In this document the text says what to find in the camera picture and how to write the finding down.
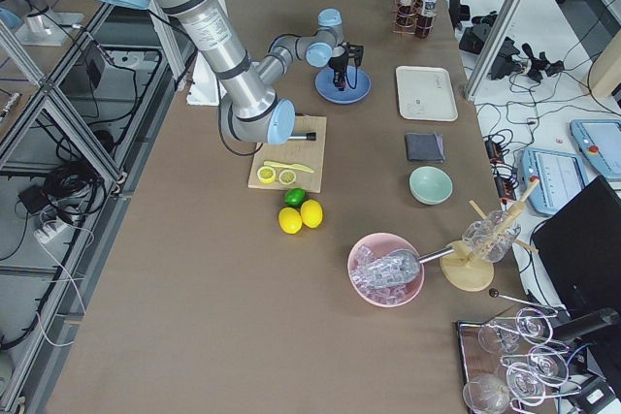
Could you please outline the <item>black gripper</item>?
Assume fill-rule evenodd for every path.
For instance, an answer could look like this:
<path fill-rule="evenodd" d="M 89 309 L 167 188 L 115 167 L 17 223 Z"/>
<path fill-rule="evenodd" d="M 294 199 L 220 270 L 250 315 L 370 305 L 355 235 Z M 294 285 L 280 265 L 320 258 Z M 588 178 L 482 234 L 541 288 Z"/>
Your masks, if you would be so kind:
<path fill-rule="evenodd" d="M 332 83 L 337 89 L 355 89 L 358 81 L 358 68 L 362 64 L 364 47 L 344 42 L 333 50 L 333 55 L 329 59 L 328 66 L 333 71 Z M 354 63 L 354 80 L 348 77 L 349 61 Z"/>

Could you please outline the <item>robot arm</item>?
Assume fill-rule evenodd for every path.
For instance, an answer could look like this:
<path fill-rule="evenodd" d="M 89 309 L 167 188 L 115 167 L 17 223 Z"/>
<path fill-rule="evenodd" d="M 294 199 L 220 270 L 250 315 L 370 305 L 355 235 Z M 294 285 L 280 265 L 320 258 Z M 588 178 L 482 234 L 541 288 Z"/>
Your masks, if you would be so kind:
<path fill-rule="evenodd" d="M 268 54 L 254 64 L 218 0 L 98 1 L 137 10 L 145 10 L 155 1 L 166 15 L 177 18 L 227 92 L 219 106 L 220 127 L 242 142 L 280 144 L 292 135 L 294 106 L 278 97 L 273 84 L 294 61 L 330 67 L 334 87 L 343 91 L 349 59 L 361 51 L 345 41 L 341 14 L 336 9 L 319 13 L 318 29 L 311 36 L 276 38 Z"/>

